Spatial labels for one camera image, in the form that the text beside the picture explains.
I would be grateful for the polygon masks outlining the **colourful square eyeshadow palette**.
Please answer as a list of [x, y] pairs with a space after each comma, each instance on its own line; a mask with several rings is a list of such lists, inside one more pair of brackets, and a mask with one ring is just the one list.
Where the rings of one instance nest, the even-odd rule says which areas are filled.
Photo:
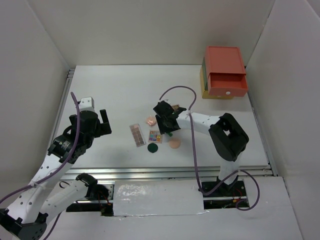
[[163, 141], [163, 136], [161, 135], [161, 132], [158, 130], [150, 130], [148, 135], [148, 142], [149, 143], [155, 143], [155, 144], [161, 144]]

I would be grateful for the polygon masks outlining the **brown eyeshadow palette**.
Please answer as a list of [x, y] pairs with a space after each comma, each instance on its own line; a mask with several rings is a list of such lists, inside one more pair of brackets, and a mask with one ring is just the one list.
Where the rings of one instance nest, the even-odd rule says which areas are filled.
[[172, 105], [171, 107], [173, 108], [174, 111], [176, 111], [180, 107], [180, 105], [179, 104], [175, 104], [175, 105]]

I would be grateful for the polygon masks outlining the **pink eyeshadow palette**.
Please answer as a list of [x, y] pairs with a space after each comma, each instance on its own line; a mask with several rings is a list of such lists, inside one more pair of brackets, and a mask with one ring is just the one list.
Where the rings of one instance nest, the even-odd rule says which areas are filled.
[[146, 144], [141, 127], [138, 123], [129, 126], [132, 137], [134, 139], [136, 147], [141, 147]]

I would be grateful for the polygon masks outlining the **red top drawer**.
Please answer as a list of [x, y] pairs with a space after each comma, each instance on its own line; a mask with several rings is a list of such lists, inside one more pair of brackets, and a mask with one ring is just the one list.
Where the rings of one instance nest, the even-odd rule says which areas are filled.
[[209, 95], [241, 98], [247, 94], [246, 70], [239, 47], [207, 46], [204, 58]]

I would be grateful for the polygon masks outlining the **green drawer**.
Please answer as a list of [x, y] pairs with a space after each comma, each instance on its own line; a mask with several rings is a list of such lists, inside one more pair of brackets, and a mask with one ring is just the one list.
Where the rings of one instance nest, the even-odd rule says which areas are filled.
[[208, 78], [207, 78], [206, 60], [205, 60], [205, 58], [203, 58], [203, 60], [202, 60], [202, 74], [203, 74], [204, 90], [208, 91]]

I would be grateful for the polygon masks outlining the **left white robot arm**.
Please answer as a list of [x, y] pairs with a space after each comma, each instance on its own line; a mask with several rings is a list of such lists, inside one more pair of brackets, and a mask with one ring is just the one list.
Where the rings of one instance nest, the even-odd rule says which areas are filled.
[[106, 110], [70, 115], [70, 126], [57, 136], [44, 162], [17, 199], [0, 210], [0, 225], [20, 240], [39, 240], [53, 218], [79, 199], [107, 200], [111, 192], [88, 173], [79, 174], [61, 192], [50, 196], [61, 177], [86, 153], [95, 138], [111, 134]]

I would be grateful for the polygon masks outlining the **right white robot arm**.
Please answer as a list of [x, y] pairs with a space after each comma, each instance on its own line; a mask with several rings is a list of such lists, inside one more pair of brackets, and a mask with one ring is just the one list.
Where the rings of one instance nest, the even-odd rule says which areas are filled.
[[[162, 135], [181, 129], [191, 130], [195, 176], [203, 196], [209, 196], [216, 190], [223, 196], [230, 195], [235, 190], [240, 172], [238, 159], [249, 142], [248, 135], [233, 115], [224, 113], [222, 116], [210, 116], [192, 112], [184, 107], [174, 109], [165, 100], [159, 101], [153, 110]], [[217, 185], [209, 191], [203, 189], [200, 181], [195, 132], [210, 136], [214, 149], [221, 159]]]

